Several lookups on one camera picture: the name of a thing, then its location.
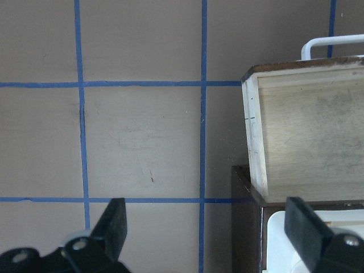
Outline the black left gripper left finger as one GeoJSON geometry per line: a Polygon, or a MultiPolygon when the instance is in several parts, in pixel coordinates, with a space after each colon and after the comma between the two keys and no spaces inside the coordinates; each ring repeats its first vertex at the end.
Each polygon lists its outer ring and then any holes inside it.
{"type": "Polygon", "coordinates": [[[42,257],[23,247],[1,254],[1,272],[129,272],[119,261],[127,236],[124,198],[110,200],[88,235],[79,235],[42,257]]]}

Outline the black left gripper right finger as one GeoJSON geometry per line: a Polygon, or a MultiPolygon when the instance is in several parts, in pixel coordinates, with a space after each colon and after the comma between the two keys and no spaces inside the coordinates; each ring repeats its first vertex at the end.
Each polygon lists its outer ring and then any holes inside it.
{"type": "Polygon", "coordinates": [[[309,272],[363,272],[363,238],[328,227],[302,198],[286,199],[284,231],[309,272]]]}

